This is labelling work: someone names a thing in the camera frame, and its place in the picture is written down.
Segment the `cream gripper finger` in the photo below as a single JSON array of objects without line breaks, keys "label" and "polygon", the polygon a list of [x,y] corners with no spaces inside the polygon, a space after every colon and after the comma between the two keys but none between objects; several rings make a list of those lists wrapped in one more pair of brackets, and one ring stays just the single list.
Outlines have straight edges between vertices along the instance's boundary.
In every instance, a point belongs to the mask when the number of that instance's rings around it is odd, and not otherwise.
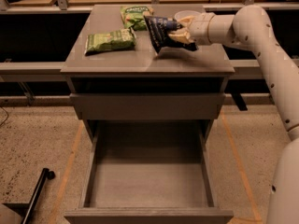
[{"label": "cream gripper finger", "polygon": [[194,21],[194,16],[186,16],[178,20],[178,23],[181,24],[183,27],[189,27],[192,22]]},{"label": "cream gripper finger", "polygon": [[183,44],[191,44],[195,42],[195,40],[191,37],[191,34],[187,28],[181,28],[176,31],[170,31],[168,33],[168,36],[174,41]]}]

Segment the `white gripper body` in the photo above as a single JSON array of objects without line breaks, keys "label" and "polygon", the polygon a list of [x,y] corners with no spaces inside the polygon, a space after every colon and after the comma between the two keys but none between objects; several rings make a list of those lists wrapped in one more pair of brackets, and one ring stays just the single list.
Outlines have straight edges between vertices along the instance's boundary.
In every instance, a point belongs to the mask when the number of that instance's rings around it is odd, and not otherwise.
[{"label": "white gripper body", "polygon": [[192,22],[189,25],[189,32],[191,39],[197,45],[211,44],[208,36],[208,27],[214,16],[214,13],[199,13],[192,19]]}]

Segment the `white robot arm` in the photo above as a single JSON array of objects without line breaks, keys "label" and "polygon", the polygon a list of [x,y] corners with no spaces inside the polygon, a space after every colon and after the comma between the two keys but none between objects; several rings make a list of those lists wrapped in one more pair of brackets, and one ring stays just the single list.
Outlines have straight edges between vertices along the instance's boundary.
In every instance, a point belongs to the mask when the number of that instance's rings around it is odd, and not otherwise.
[{"label": "white robot arm", "polygon": [[266,11],[249,5],[234,15],[186,14],[178,23],[169,33],[176,41],[222,44],[255,56],[291,139],[274,173],[267,224],[299,224],[299,68],[278,43]]}]

